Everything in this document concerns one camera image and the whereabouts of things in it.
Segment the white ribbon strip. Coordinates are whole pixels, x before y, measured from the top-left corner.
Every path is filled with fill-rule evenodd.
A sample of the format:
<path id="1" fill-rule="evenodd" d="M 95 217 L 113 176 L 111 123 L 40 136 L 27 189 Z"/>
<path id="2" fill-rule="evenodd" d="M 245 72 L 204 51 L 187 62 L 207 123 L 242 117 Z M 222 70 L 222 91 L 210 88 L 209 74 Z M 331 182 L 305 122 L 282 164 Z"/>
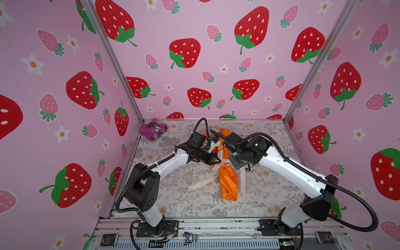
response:
<path id="1" fill-rule="evenodd" d="M 223 199 L 237 201 L 237 197 L 239 194 L 239 181 L 236 172 L 232 168 L 233 164 L 228 159 L 229 153 L 224 150 L 220 150 L 218 152 L 218 157 L 219 156 L 222 156 L 221 163 L 216 164 L 212 168 L 212 172 L 218 171 L 218 174 L 215 174 L 213 177 L 210 177 L 195 185 L 190 186 L 189 191 L 199 189 L 200 187 L 205 186 L 216 179 L 219 179 Z"/>

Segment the orange wrapping paper sheet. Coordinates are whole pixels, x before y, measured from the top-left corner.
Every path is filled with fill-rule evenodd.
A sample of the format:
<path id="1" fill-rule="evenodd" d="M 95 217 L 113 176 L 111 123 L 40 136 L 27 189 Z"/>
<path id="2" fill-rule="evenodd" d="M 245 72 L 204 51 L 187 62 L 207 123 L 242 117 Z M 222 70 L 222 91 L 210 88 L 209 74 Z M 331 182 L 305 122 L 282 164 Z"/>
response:
<path id="1" fill-rule="evenodd" d="M 230 152 L 223 146 L 223 140 L 219 139 L 219 141 L 220 145 L 214 153 L 217 153 L 218 157 L 221 159 L 221 163 L 215 165 L 211 169 L 213 176 L 206 179 L 205 184 L 209 184 L 219 178 L 222 198 L 224 200 L 236 202 L 239 193 L 239 182 L 235 171 L 231 167 L 231 162 L 229 160 Z"/>

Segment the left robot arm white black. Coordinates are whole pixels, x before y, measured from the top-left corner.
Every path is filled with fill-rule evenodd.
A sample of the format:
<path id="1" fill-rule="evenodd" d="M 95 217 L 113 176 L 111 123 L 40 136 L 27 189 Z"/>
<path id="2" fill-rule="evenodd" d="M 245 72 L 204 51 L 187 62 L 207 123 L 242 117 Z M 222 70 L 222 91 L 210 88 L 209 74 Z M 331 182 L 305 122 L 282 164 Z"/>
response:
<path id="1" fill-rule="evenodd" d="M 150 229 L 152 235 L 161 235 L 165 227 L 165 217 L 156 206 L 161 180 L 187 163 L 202 162 L 209 166 L 221 163 L 213 149 L 219 139 L 209 135 L 208 122 L 201 118 L 189 139 L 174 146 L 174 151 L 152 165 L 138 163 L 115 203 L 117 213 L 134 211 L 142 220 L 142 225 Z"/>

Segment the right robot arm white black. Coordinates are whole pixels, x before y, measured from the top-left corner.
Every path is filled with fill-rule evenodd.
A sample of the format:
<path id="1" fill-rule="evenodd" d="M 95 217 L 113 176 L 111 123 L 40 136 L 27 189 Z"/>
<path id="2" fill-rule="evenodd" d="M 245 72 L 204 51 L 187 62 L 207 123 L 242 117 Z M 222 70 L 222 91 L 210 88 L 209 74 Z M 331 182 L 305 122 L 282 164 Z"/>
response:
<path id="1" fill-rule="evenodd" d="M 277 172 L 304 192 L 303 200 L 279 212 L 273 227 L 268 230 L 269 233 L 284 235 L 310 219 L 325 221 L 327 218 L 360 232 L 372 232 L 378 228 L 377 214 L 366 201 L 338 186 L 337 177 L 320 175 L 286 156 L 271 136 L 258 132 L 243 139 L 235 133 L 227 137 L 214 130 L 210 133 L 223 140 L 223 145 L 232 153 L 230 161 L 236 169 L 260 164 Z M 354 226 L 330 214 L 336 191 L 343 192 L 360 202 L 371 215 L 371 225 Z"/>

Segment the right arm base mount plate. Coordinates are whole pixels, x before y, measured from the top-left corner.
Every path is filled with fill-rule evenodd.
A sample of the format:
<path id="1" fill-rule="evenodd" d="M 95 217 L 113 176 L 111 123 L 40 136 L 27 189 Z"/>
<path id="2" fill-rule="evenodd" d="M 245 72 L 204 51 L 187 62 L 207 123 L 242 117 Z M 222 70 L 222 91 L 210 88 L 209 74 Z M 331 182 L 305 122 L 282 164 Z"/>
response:
<path id="1" fill-rule="evenodd" d="M 257 229 L 263 236 L 301 236 L 300 226 L 290 228 L 283 223 L 277 223 L 274 219 L 262 219 Z"/>

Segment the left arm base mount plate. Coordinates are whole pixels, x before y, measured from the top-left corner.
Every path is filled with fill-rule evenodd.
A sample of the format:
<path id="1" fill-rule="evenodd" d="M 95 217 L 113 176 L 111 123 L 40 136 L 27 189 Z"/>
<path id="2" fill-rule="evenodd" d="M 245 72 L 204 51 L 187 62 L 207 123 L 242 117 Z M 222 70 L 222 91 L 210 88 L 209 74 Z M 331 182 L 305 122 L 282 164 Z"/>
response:
<path id="1" fill-rule="evenodd" d="M 169 235 L 176 236 L 179 230 L 178 220 L 162 220 L 158 226 L 152 227 L 147 222 L 139 224 L 136 231 L 136 237 L 167 237 Z"/>

